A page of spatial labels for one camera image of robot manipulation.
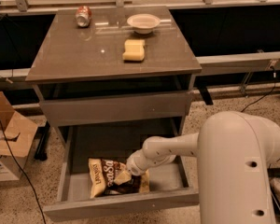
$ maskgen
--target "terrazzo floor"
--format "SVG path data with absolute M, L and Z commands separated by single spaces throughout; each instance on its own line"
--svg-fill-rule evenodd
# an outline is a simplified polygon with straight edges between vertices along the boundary
M 224 93 L 212 93 L 214 98 L 213 105 L 205 105 L 200 100 L 199 94 L 196 92 L 197 99 L 191 105 L 189 116 L 186 119 L 184 133 L 198 132 L 205 120 L 216 112 L 225 110 L 242 110 L 246 105 L 258 99 L 260 94 L 255 94 L 248 98 L 241 97 L 238 92 L 237 98 L 230 98 Z M 246 113 L 252 115 L 263 116 L 267 119 L 275 121 L 280 126 L 280 92 L 270 95 L 259 101 L 257 104 L 250 106 Z M 44 125 L 44 117 L 29 116 L 39 125 Z M 63 162 L 63 145 L 51 129 L 48 141 L 48 159 L 46 161 L 36 161 L 34 159 L 37 142 L 33 144 L 28 161 L 24 170 L 30 176 L 35 190 L 38 194 L 39 201 L 42 206 L 53 204 L 56 200 L 59 177 Z M 195 189 L 197 185 L 196 159 L 184 158 L 187 163 L 187 175 L 192 180 Z M 273 167 L 280 167 L 278 162 Z M 53 223 L 46 217 L 48 224 Z M 20 181 L 0 182 L 0 224 L 22 224 L 22 223 L 43 223 L 34 194 L 27 180 L 23 176 Z M 110 224 L 110 223 L 200 223 L 199 206 L 168 209 L 161 211 L 151 211 L 145 213 L 129 214 L 115 217 L 98 217 L 92 219 L 81 219 L 75 221 L 65 221 L 62 224 Z

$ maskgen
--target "sponge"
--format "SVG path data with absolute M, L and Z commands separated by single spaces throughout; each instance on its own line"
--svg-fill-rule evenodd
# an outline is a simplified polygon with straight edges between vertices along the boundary
M 145 57 L 144 45 L 145 40 L 143 39 L 126 40 L 124 43 L 125 52 L 122 54 L 122 59 L 124 61 L 143 61 Z

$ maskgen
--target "red can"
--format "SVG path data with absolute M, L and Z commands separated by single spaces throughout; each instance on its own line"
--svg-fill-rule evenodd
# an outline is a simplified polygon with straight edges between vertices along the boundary
M 79 27 L 88 27 L 91 23 L 91 10 L 87 6 L 81 6 L 76 12 L 77 25 Z

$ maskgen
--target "open drawer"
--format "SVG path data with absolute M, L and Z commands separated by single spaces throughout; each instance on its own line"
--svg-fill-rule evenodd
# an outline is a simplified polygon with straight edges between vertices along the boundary
M 70 127 L 57 202 L 44 207 L 46 215 L 53 221 L 65 221 L 197 205 L 197 190 L 187 180 L 179 157 L 149 169 L 149 193 L 90 198 L 88 158 L 124 161 L 151 135 L 175 136 L 172 119 Z
M 121 120 L 184 117 L 189 113 L 190 91 L 140 93 L 41 101 L 51 126 L 67 126 Z

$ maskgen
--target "floor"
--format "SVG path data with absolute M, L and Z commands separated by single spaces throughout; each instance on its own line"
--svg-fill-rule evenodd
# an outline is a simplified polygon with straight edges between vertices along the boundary
M 200 95 L 196 92 L 195 99 L 192 103 L 189 116 L 187 117 L 184 133 L 198 132 L 204 121 L 213 114 L 223 110 L 242 110 L 246 105 L 257 100 L 261 96 L 261 92 L 256 91 L 249 97 L 242 97 L 240 92 L 233 92 L 230 97 L 226 92 L 217 90 L 211 91 L 214 99 L 213 105 L 205 105 L 200 100 Z M 270 95 L 250 106 L 246 113 L 252 115 L 263 116 L 275 121 L 280 126 L 280 92 Z M 33 116 L 27 114 L 27 117 L 44 125 L 43 116 Z M 63 162 L 63 145 L 54 132 L 50 131 L 48 141 L 48 159 L 46 161 L 36 161 L 34 159 L 35 142 L 25 165 L 25 171 L 30 176 L 35 190 L 38 194 L 39 201 L 42 206 L 53 204 L 57 195 L 59 183 L 59 175 Z M 192 180 L 194 188 L 197 185 L 196 159 L 185 158 L 189 164 L 187 167 L 187 175 Z M 280 167 L 280 162 L 272 167 Z M 47 223 L 53 223 L 46 217 Z M 37 208 L 34 194 L 27 180 L 23 176 L 20 181 L 0 182 L 0 224 L 7 223 L 43 223 L 39 210 Z M 200 223 L 199 206 L 168 209 L 161 211 L 151 211 L 146 213 L 129 214 L 115 217 L 100 217 L 92 219 L 82 219 L 75 221 L 62 222 L 63 224 L 106 224 L 106 223 Z

